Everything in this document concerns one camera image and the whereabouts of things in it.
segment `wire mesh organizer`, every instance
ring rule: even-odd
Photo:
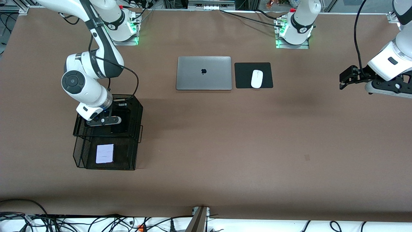
[[[122,121],[115,125],[88,126],[79,114],[73,135],[76,144],[73,158],[78,168],[135,170],[137,148],[141,140],[143,106],[133,96],[113,95],[112,116]],[[113,162],[96,163],[97,146],[113,144]]]

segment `white label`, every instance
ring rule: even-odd
[[[113,162],[113,144],[97,145],[96,163]]]

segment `silver laptop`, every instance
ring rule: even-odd
[[[231,90],[230,57],[179,57],[177,90]]]

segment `tabletop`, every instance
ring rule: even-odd
[[[86,51],[90,33],[30,9],[0,61],[0,198],[34,199],[56,214],[176,216],[207,205],[222,218],[410,220],[411,101],[338,87],[357,63],[354,20],[321,14],[310,49],[288,50],[275,48],[268,25],[154,11],[139,45],[118,47],[139,75],[144,131],[137,169],[111,171],[76,167],[78,102],[60,86],[66,57]],[[361,15],[364,63],[397,32],[384,15]],[[232,67],[231,91],[177,91],[179,56],[270,62],[274,87],[236,89]],[[130,94],[135,81],[124,71],[111,92]]]

